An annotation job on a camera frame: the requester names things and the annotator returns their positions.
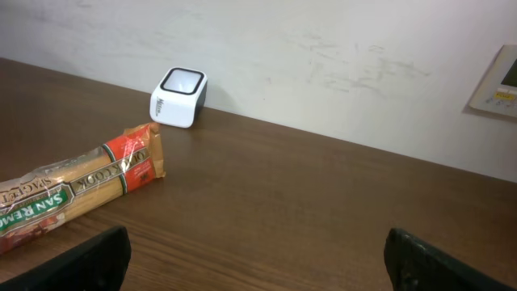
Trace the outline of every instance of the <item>plastic wrapper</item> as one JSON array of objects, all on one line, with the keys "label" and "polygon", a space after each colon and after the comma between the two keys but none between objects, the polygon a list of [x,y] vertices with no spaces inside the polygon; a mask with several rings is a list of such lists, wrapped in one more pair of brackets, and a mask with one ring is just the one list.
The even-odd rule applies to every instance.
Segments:
[{"label": "plastic wrapper", "polygon": [[0,183],[0,254],[163,177],[157,123],[124,134],[77,158]]}]

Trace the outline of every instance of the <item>wooden table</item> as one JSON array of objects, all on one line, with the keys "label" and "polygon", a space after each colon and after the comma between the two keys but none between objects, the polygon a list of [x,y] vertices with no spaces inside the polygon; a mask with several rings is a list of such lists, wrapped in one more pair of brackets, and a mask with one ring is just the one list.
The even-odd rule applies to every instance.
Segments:
[{"label": "wooden table", "polygon": [[[150,121],[149,94],[0,60],[0,180]],[[517,184],[205,108],[167,177],[0,257],[0,281],[128,228],[123,290],[390,290],[402,227],[517,287]]]}]

